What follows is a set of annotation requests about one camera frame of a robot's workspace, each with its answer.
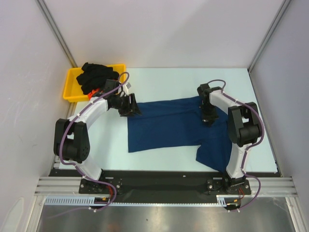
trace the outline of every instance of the white platform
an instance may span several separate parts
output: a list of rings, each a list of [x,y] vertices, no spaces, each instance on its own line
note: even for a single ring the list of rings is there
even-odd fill
[[[137,102],[173,100],[197,96],[197,87],[213,79],[227,82],[225,92],[243,102],[257,102],[246,69],[127,69],[129,92]],[[211,83],[221,86],[222,83]],[[75,113],[87,102],[77,103]],[[104,170],[204,171],[212,172],[196,159],[198,146],[159,148],[128,153],[127,119],[110,109],[90,128],[90,155]],[[267,136],[252,149],[248,172],[277,172]]]

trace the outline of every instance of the robotic arm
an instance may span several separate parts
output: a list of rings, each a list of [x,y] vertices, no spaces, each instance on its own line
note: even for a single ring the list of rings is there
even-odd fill
[[[115,80],[107,80],[104,89],[93,95],[90,99],[91,107],[85,107],[81,115],[77,114],[68,119],[59,119],[56,122],[54,153],[59,156],[60,143],[63,139],[65,130],[69,123],[76,117],[69,129],[68,135],[65,138],[62,157],[64,160],[70,160],[88,177],[98,180],[101,175],[101,168],[89,156],[90,142],[88,130],[91,125],[97,120],[101,114],[108,111],[110,108],[117,109],[120,116],[141,115],[141,112],[136,104],[134,93],[129,94],[126,86],[122,86],[118,91],[110,95],[99,98],[104,93],[118,87],[120,83]]]
[[[211,126],[218,118],[216,108],[220,108],[228,115],[228,136],[232,141],[231,158],[226,168],[226,185],[237,186],[245,182],[243,171],[246,169],[244,155],[246,149],[256,143],[261,137],[262,128],[257,115],[246,106],[232,101],[224,95],[220,87],[210,88],[208,84],[202,84],[197,88],[199,96],[202,98],[202,120]],[[253,110],[258,112],[254,102],[247,103]]]
[[[107,93],[119,85],[118,81],[107,80],[105,87],[91,98],[91,107],[82,110],[81,115],[77,114],[68,119],[59,119],[56,122],[54,153],[59,156],[60,143],[64,132],[70,122],[78,116],[69,129],[69,137],[65,137],[62,157],[64,160],[75,163],[84,174],[94,180],[100,178],[102,170],[89,157],[88,130],[91,125],[110,108],[118,109],[120,116],[141,114],[134,93],[129,94],[126,86],[122,86],[118,91],[98,100],[103,92]],[[246,162],[243,163],[246,160],[244,156],[245,153],[247,155],[249,153],[246,149],[256,143],[262,133],[259,120],[250,109],[227,98],[220,87],[210,88],[208,84],[202,84],[197,88],[197,91],[202,99],[202,120],[208,126],[211,126],[218,118],[215,106],[228,115],[228,135],[233,144],[231,158],[225,173],[225,185],[227,187],[242,185],[245,182],[243,171],[246,168]],[[258,112],[254,102],[247,103],[247,105]],[[243,122],[243,118],[248,119],[248,122]]]

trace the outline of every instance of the blue t-shirt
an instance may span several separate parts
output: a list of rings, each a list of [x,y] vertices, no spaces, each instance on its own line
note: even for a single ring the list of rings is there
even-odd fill
[[[196,160],[225,172],[232,150],[227,115],[217,108],[219,118],[208,127],[200,105],[200,97],[138,103],[142,115],[127,119],[129,152],[200,145]]]

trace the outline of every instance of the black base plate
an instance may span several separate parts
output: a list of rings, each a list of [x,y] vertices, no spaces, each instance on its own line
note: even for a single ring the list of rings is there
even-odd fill
[[[239,195],[239,189],[242,189],[245,195],[251,195],[251,188],[248,180],[245,180],[241,185],[228,188],[224,188],[222,179],[218,178],[207,179],[206,183],[209,195]]]
[[[82,179],[79,185],[80,194],[109,194],[105,185],[101,185],[90,180]]]

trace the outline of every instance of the purple cable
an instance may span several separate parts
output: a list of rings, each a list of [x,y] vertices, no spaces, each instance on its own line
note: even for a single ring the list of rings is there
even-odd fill
[[[126,80],[125,80],[122,84],[120,84],[118,87],[114,88],[113,90],[111,90],[111,91],[109,91],[109,92],[107,92],[107,93],[104,93],[103,95],[101,95],[100,97],[98,97],[97,99],[95,99],[95,100],[93,101],[93,103],[96,103],[96,102],[99,101],[101,98],[104,98],[105,96],[107,96],[107,95],[113,93],[114,91],[118,90],[119,88],[121,88],[121,87],[128,81],[128,79],[129,79],[129,77],[130,77],[130,74],[129,74],[128,72],[123,72],[123,73],[121,73],[121,74],[119,75],[118,80],[120,80],[120,77],[121,77],[123,74],[127,74],[127,78],[126,78]],[[92,106],[92,105],[93,105],[92,103],[88,104],[88,105],[87,105],[75,118],[73,118],[73,120],[69,123],[68,127],[66,128],[66,130],[65,130],[64,133],[63,133],[62,140],[61,140],[61,142],[60,142],[59,157],[60,157],[60,161],[61,161],[61,163],[62,163],[63,165],[73,165],[73,166],[76,168],[76,170],[78,171],[78,173],[82,175],[83,178],[86,178],[86,179],[88,179],[88,180],[90,180],[90,181],[93,181],[93,182],[96,182],[96,183],[99,183],[99,184],[104,184],[104,185],[108,185],[108,186],[112,187],[112,189],[114,190],[114,196],[113,196],[113,198],[112,198],[105,206],[101,207],[100,209],[96,209],[96,210],[95,210],[95,212],[98,212],[98,211],[101,211],[102,209],[106,208],[107,206],[109,206],[111,203],[114,202],[114,200],[116,199],[116,195],[117,195],[117,189],[115,188],[114,185],[112,185],[112,184],[110,184],[110,183],[108,183],[108,182],[103,182],[103,181],[99,181],[99,180],[94,180],[94,179],[92,179],[92,178],[86,176],[86,175],[82,172],[82,170],[80,170],[80,169],[76,166],[75,163],[70,163],[70,162],[66,163],[66,162],[63,160],[63,154],[62,154],[63,144],[64,144],[64,141],[65,141],[65,139],[66,139],[66,137],[67,137],[67,135],[68,135],[68,132],[69,132],[71,126],[72,126],[73,123],[74,123],[74,122],[75,122],[87,109],[89,109],[89,107]],[[63,213],[60,213],[60,214],[51,216],[51,217],[49,217],[49,218],[56,218],[56,217],[58,217],[58,216],[61,216],[61,215],[64,215],[64,214],[66,214],[66,213],[70,213],[70,212],[73,212],[73,211],[76,211],[76,210],[80,210],[80,209],[88,209],[88,208],[79,207],[79,208],[71,209],[71,210],[68,210],[68,211],[66,211],[66,212],[63,212]]]
[[[247,105],[247,104],[245,104],[245,103],[242,103],[242,102],[240,102],[240,101],[237,101],[236,99],[234,99],[234,98],[232,98],[231,96],[229,96],[229,95],[227,95],[226,93],[224,93],[223,90],[224,90],[224,87],[226,86],[226,81],[225,81],[225,80],[216,79],[216,80],[209,81],[208,84],[211,83],[211,82],[214,82],[214,81],[221,81],[221,82],[223,82],[224,85],[223,85],[222,90],[221,90],[222,95],[225,96],[226,98],[230,99],[231,101],[234,101],[234,102],[237,103],[237,104],[243,105],[243,106],[245,106],[246,108],[248,108],[249,110],[251,110],[251,111],[255,114],[255,116],[257,117],[257,119],[258,119],[258,121],[259,121],[259,124],[261,125],[261,129],[262,129],[262,131],[261,131],[261,139],[260,139],[257,143],[252,144],[252,145],[248,146],[248,147],[245,149],[245,154],[244,154],[243,159],[242,159],[242,162],[241,162],[241,167],[240,167],[240,168],[241,168],[242,173],[243,173],[246,177],[248,177],[248,178],[254,178],[254,179],[256,179],[257,182],[259,183],[259,188],[257,189],[257,192],[256,192],[255,196],[254,196],[254,197],[252,198],[252,200],[249,201],[246,205],[240,207],[240,209],[242,209],[242,208],[245,208],[245,207],[247,207],[248,205],[252,204],[252,202],[255,201],[255,199],[257,198],[257,196],[259,195],[259,193],[260,193],[260,191],[261,191],[261,185],[262,185],[262,184],[261,184],[261,181],[259,180],[259,178],[257,178],[256,176],[253,176],[253,175],[248,175],[247,173],[244,172],[244,169],[243,169],[243,168],[244,168],[244,166],[245,166],[246,158],[247,158],[247,155],[248,155],[247,151],[248,151],[250,148],[252,148],[252,147],[254,147],[254,146],[258,146],[259,144],[261,144],[261,142],[262,142],[263,139],[264,139],[265,128],[264,128],[264,124],[263,124],[263,122],[262,122],[262,120],[261,120],[261,117],[259,116],[259,114],[258,114],[251,106],[249,106],[249,105]]]

